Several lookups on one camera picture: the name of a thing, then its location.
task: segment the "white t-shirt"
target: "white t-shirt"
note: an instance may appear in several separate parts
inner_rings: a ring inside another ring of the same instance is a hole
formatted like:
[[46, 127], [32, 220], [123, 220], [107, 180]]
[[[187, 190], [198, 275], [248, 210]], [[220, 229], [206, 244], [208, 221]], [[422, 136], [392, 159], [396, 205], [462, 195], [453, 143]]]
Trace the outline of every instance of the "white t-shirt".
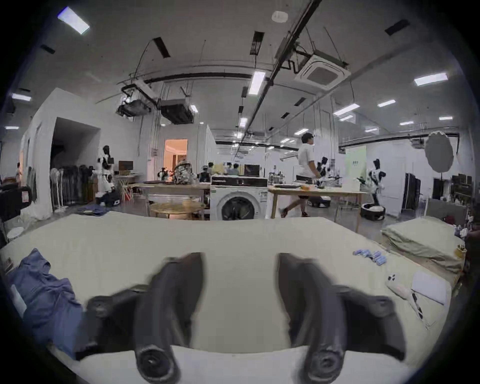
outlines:
[[303, 167], [303, 169], [298, 173], [299, 176], [311, 178], [316, 177], [308, 166], [308, 163], [311, 161], [315, 161], [313, 159], [313, 145], [304, 143], [300, 146], [299, 149], [299, 165]]

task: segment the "round wooden table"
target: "round wooden table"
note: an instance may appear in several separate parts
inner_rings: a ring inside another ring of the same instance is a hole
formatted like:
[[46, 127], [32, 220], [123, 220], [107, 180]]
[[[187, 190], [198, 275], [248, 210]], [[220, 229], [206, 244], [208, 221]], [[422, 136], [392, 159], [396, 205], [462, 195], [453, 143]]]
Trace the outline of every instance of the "round wooden table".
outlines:
[[204, 219], [204, 209], [205, 204], [196, 201], [188, 204], [154, 203], [150, 206], [150, 211], [155, 213], [155, 217], [158, 217], [158, 214], [167, 215], [167, 218], [170, 218], [170, 215], [188, 215], [189, 219], [192, 219], [192, 214], [202, 212], [202, 220]]

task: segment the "folded bedsheet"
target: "folded bedsheet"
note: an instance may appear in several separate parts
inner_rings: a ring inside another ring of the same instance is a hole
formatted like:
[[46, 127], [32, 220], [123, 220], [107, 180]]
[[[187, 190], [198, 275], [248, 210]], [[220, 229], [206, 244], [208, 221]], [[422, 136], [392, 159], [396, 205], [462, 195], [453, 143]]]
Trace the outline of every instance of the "folded bedsheet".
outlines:
[[455, 236], [452, 225], [430, 216], [417, 217], [382, 229], [390, 243], [408, 255], [428, 258], [454, 274], [463, 269], [465, 260], [455, 256], [463, 240]]
[[34, 248], [7, 278], [26, 304], [23, 320], [37, 342], [53, 342], [74, 358], [76, 331], [83, 309], [75, 299], [70, 281], [58, 280], [49, 271], [50, 263]]

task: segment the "computer monitor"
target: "computer monitor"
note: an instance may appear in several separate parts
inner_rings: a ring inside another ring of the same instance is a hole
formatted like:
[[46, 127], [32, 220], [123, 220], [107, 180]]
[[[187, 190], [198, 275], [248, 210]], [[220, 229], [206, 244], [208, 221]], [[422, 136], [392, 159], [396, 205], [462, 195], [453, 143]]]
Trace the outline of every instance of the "computer monitor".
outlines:
[[260, 166], [258, 164], [245, 164], [244, 176], [260, 177]]
[[119, 171], [133, 170], [133, 161], [119, 160]]

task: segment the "folded cloth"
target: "folded cloth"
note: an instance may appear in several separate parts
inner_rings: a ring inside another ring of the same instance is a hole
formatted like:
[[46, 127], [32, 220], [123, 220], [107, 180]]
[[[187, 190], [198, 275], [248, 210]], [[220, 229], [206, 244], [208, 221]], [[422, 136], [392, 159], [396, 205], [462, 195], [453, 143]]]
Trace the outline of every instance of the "folded cloth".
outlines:
[[103, 216], [109, 209], [98, 204], [89, 204], [77, 209], [77, 214], [85, 216]]
[[51, 341], [75, 358], [73, 349], [83, 309], [75, 300], [70, 281], [58, 280], [49, 271], [50, 263], [34, 248], [7, 278], [26, 304], [23, 320], [37, 342]]

